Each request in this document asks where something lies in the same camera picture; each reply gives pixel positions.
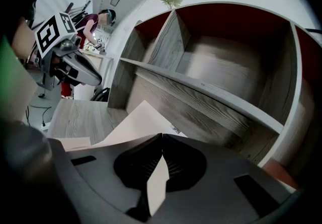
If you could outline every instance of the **hand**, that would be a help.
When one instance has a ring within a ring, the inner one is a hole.
[[[95,48],[99,51],[99,52],[102,52],[102,51],[104,51],[104,48],[103,48],[103,46],[99,43],[99,44],[97,44],[96,46],[95,46]]]

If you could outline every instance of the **floor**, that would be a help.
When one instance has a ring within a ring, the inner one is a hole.
[[[32,76],[34,80],[39,80],[42,78],[42,73],[30,71],[29,74]],[[43,94],[45,92],[45,96],[43,98],[39,98],[38,95]],[[29,104],[29,123],[32,127],[41,130],[42,124],[42,114],[46,110],[45,108],[35,108],[36,107],[51,107],[44,114],[44,122],[50,122],[52,115],[60,101],[60,85],[54,87],[52,91],[46,90],[44,88],[38,87],[36,93],[34,94],[30,104]],[[27,118],[24,117],[23,122],[27,124]]]

